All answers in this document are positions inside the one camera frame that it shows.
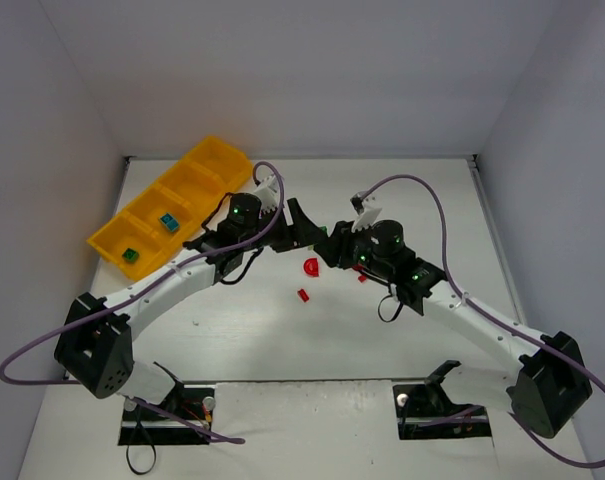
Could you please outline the red arch lego piece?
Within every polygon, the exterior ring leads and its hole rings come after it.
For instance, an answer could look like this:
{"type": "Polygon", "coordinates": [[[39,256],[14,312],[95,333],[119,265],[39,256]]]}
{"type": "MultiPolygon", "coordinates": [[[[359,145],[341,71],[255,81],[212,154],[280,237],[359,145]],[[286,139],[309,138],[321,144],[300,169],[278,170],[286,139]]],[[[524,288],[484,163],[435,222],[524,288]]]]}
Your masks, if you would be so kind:
{"type": "Polygon", "coordinates": [[[303,263],[304,273],[311,278],[318,278],[320,276],[319,261],[316,257],[308,258],[303,263]]]}

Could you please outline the light blue lego brick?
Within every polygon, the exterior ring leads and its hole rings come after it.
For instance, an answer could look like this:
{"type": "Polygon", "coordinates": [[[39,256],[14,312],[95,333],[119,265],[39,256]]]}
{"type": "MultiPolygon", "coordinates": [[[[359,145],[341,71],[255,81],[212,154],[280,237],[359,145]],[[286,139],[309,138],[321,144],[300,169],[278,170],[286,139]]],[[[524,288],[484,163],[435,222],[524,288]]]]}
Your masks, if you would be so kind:
{"type": "Polygon", "coordinates": [[[180,229],[178,220],[168,212],[159,217],[159,222],[170,234],[174,234],[180,229]]]}

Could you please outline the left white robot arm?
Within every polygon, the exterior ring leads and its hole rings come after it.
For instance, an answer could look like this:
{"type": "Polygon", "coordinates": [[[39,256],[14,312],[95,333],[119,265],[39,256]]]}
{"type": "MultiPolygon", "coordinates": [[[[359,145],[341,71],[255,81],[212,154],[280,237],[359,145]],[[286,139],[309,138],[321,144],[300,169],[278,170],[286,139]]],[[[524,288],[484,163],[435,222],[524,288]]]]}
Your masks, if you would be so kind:
{"type": "Polygon", "coordinates": [[[158,364],[134,357],[134,341],[160,316],[191,295],[225,282],[245,253],[261,248],[287,252],[326,239],[296,199],[287,210],[266,211],[254,194],[230,197],[226,217],[187,241],[167,265],[109,296],[90,293],[71,305],[54,350],[55,360],[96,398],[114,394],[159,405],[180,384],[158,364]]]}

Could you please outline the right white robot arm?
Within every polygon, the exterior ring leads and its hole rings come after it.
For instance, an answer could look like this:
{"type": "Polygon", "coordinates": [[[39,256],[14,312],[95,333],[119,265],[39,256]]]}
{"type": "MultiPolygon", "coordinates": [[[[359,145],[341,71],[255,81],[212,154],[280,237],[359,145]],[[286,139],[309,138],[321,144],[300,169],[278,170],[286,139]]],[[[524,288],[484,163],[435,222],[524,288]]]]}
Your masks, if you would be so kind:
{"type": "Polygon", "coordinates": [[[555,437],[592,395],[574,338],[550,336],[506,317],[487,319],[488,307],[457,293],[441,268],[405,245],[399,222],[382,220],[354,231],[340,221],[314,250],[331,268],[357,268],[380,280],[401,305],[487,353],[506,374],[491,396],[533,433],[555,437]]]}

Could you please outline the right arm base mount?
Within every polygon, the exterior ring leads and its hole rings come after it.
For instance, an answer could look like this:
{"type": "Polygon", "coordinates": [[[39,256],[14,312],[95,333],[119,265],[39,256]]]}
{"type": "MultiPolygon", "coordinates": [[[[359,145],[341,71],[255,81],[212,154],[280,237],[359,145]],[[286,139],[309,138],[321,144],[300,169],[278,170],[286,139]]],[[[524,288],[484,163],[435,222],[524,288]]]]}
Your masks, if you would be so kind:
{"type": "Polygon", "coordinates": [[[456,404],[442,387],[446,376],[461,363],[447,360],[422,383],[392,386],[397,433],[400,441],[490,438],[486,408],[456,404]]]}

